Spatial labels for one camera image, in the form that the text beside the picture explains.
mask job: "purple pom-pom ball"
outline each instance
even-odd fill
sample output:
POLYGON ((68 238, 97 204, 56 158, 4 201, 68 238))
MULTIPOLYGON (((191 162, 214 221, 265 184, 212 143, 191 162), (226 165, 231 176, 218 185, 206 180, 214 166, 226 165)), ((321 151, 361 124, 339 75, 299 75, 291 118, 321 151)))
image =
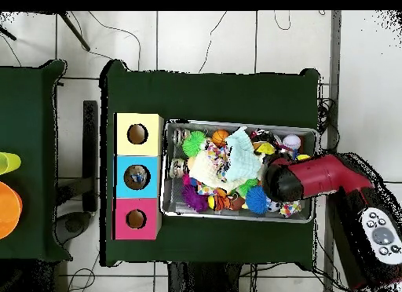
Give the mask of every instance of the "purple pom-pom ball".
POLYGON ((181 194, 188 206, 196 210, 197 213, 208 210, 207 196, 197 194, 190 184, 183 186, 181 194))

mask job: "green pom-pom ball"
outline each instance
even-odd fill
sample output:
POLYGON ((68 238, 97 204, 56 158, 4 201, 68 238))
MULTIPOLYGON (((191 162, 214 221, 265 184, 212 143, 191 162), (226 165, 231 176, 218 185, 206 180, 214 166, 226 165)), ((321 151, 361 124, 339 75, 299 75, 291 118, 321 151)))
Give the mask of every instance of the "green pom-pom ball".
POLYGON ((258 184, 257 179, 249 179, 244 184, 241 184, 237 188, 237 192, 240 194, 240 196, 246 197, 247 192, 250 191, 250 189, 253 188, 254 186, 257 186, 257 184, 258 184))
POLYGON ((201 150, 200 145, 205 141, 205 134, 200 131, 195 131, 190 134, 189 137, 185 139, 183 143, 183 151, 188 157, 197 156, 201 150))

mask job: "black stand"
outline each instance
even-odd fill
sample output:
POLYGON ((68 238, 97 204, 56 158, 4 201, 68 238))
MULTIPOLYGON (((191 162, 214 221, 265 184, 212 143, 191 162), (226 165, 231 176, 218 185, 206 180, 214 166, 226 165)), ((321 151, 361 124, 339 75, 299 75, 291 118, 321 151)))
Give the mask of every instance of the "black stand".
POLYGON ((55 233, 60 244, 81 235, 90 225, 91 213, 97 211, 97 102, 84 101, 82 128, 82 178, 57 188, 57 206, 82 195, 83 212, 72 212, 56 219, 55 233))
POLYGON ((82 47, 84 47, 84 49, 86 51, 90 51, 91 48, 90 46, 86 43, 86 41, 84 40, 84 38, 80 35, 80 33, 77 31, 77 29, 75 28, 75 26, 73 25, 73 23, 70 21, 70 19, 67 17, 66 13, 59 13, 60 17, 62 18, 62 20, 64 22, 66 22, 66 25, 70 28, 70 30, 72 31, 72 33, 75 35, 75 37, 77 37, 79 39, 79 42, 81 42, 82 47))
POLYGON ((5 28, 0 27, 0 33, 3 33, 5 36, 11 38, 12 40, 16 40, 14 35, 11 35, 5 28))
MULTIPOLYGON (((54 13, 52 12, 33 12, 33 13, 44 13, 47 15, 54 15, 54 13)), ((73 23, 70 21, 70 19, 67 17, 67 12, 63 12, 63 13, 56 13, 58 15, 60 15, 61 19, 66 23, 66 25, 70 28, 70 30, 72 31, 72 33, 75 35, 75 37, 78 38, 79 42, 81 42, 82 47, 86 50, 86 51, 90 51, 91 48, 90 46, 86 43, 86 41, 84 40, 84 38, 80 35, 80 33, 77 31, 77 29, 75 28, 75 26, 73 25, 73 23)), ((16 37, 12 34, 10 34, 5 28, 0 27, 0 33, 3 33, 5 36, 11 38, 12 40, 16 40, 16 37)))
POLYGON ((57 188, 59 206, 77 195, 82 195, 84 211, 97 211, 97 102, 85 100, 82 128, 82 178, 69 181, 57 188))

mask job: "blue box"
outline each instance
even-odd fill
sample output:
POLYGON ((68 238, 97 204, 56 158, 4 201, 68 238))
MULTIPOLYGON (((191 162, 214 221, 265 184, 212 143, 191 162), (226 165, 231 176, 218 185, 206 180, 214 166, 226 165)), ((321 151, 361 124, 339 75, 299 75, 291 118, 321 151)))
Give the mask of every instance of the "blue box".
POLYGON ((126 199, 156 199, 159 197, 160 157, 117 156, 116 197, 126 199), (143 166, 151 178, 142 189, 131 189, 124 182, 124 173, 133 165, 143 166))

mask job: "dark green table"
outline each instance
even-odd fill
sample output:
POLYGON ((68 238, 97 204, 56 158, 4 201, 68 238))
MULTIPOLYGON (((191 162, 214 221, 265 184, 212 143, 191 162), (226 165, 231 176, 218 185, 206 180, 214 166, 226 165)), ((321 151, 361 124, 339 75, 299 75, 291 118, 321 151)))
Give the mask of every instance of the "dark green table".
POLYGON ((316 128, 319 77, 314 69, 300 75, 129 72, 121 61, 109 61, 100 77, 100 218, 105 221, 101 263, 284 261, 311 269, 314 221, 288 224, 163 216, 156 241, 111 240, 113 113, 316 128))
POLYGON ((0 258, 71 259, 53 236, 56 216, 56 130, 53 95, 65 62, 40 68, 0 67, 0 151, 21 157, 21 167, 0 175, 20 194, 16 229, 0 239, 0 258))

